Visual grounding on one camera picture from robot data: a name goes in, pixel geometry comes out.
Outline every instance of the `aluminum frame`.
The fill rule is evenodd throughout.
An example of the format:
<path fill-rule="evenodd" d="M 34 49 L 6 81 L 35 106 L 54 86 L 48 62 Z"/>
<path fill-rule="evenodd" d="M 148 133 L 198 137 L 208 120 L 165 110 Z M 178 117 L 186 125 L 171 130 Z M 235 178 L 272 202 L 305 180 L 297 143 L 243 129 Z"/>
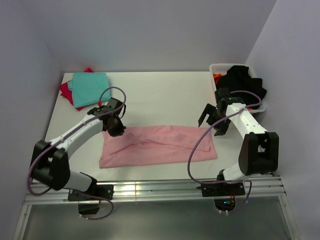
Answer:
<path fill-rule="evenodd" d="M 299 231 L 288 204 L 286 191 L 279 176 L 259 176 L 251 177 L 252 190 L 249 198 L 263 197 L 279 197 L 281 209 L 290 232 L 292 240 L 300 240 Z M 98 182 L 99 185 L 114 185 L 114 193 L 112 201 L 114 203 L 123 202 L 152 202 L 152 201 L 182 201 L 182 200 L 201 200 L 200 186 L 190 179 L 187 180 L 150 180 L 150 181 L 103 181 Z M 44 191 L 47 186 L 41 183 L 35 183 L 31 186 L 35 192 Z M 249 184 L 245 183 L 246 193 Z M 50 205 L 50 204 L 78 204 L 78 203 L 97 203 L 96 200 L 88 201 L 68 201 L 69 190 L 62 189 L 60 191 L 50 190 L 42 196 L 33 196 L 29 192 L 26 194 L 18 224 L 15 230 L 14 240 L 22 240 L 32 205 Z M 244 196 L 237 196 L 237 199 L 243 199 Z M 215 199 L 223 199 L 225 196 L 214 197 Z"/>

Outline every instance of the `folded teal cloth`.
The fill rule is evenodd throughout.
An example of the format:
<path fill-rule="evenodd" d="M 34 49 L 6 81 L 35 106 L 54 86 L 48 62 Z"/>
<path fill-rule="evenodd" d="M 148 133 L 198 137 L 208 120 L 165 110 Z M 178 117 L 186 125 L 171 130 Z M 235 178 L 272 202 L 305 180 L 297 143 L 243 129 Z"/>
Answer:
<path fill-rule="evenodd" d="M 96 104 L 102 92 L 109 88 L 108 76 L 99 72 L 75 72 L 68 82 L 68 88 L 72 92 L 75 108 Z M 107 91 L 102 101 L 108 101 L 110 97 L 110 91 Z"/>

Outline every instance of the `pink shirt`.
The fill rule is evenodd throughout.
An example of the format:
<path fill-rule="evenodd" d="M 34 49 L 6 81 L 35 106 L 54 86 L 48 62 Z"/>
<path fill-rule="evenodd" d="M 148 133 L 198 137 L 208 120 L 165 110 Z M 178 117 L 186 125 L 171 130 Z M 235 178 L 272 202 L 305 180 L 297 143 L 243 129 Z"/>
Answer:
<path fill-rule="evenodd" d="M 186 163 L 192 148 L 206 131 L 193 126 L 136 126 L 125 129 L 123 136 L 104 132 L 99 166 L 116 168 Z M 216 159 L 211 134 L 207 134 L 192 157 L 193 162 Z"/>

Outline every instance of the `white laundry basket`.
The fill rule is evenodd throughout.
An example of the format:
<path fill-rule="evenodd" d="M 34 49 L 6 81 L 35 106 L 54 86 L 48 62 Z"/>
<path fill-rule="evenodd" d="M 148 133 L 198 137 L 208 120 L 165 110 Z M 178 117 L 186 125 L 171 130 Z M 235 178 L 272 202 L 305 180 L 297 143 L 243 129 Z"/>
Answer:
<path fill-rule="evenodd" d="M 214 74 L 226 75 L 227 71 L 234 65 L 249 67 L 249 72 L 248 72 L 249 75 L 252 78 L 256 78 L 257 77 L 254 69 L 252 68 L 252 66 L 249 66 L 249 65 L 239 64 L 239 63 L 217 63 L 217 64 L 211 64 L 209 69 L 210 69 L 211 81 L 212 81 L 212 86 L 213 86 L 213 90 L 214 91 L 217 90 L 217 87 L 216 87 L 216 84 L 215 84 L 215 79 L 214 79 Z M 252 113 L 252 114 L 261 113 L 261 112 L 264 112 L 266 109 L 267 109 L 267 105 L 266 105 L 265 101 L 262 100 L 262 104 L 258 109 L 252 109 L 252 110 L 249 110 L 249 112 Z"/>

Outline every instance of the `white robotic arm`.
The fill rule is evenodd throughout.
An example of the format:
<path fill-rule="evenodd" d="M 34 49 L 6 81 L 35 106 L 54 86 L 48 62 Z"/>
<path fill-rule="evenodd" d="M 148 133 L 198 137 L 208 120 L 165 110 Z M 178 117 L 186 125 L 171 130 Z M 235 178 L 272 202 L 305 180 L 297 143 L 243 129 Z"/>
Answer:
<path fill-rule="evenodd" d="M 71 189 L 78 190 L 91 196 L 101 196 L 100 187 L 97 180 L 82 173 L 74 172 L 69 168 L 69 158 L 88 139 L 94 135 L 108 131 L 110 136 L 121 136 L 124 133 L 119 114 L 123 103 L 115 98 L 111 98 L 107 105 L 92 108 L 87 115 L 73 128 L 48 142 L 39 141 L 34 146 L 31 165 L 37 159 L 35 167 L 31 167 L 31 177 L 54 190 Z"/>
<path fill-rule="evenodd" d="M 232 97 L 228 88 L 215 92 L 216 107 L 207 104 L 198 123 L 199 126 L 209 114 L 207 123 L 214 124 L 226 116 L 242 112 L 217 124 L 215 136 L 224 135 L 233 122 L 243 139 L 238 163 L 220 172 L 220 180 L 241 180 L 249 176 L 272 173 L 278 168 L 279 137 L 275 132 L 268 132 L 246 108 L 240 97 Z"/>

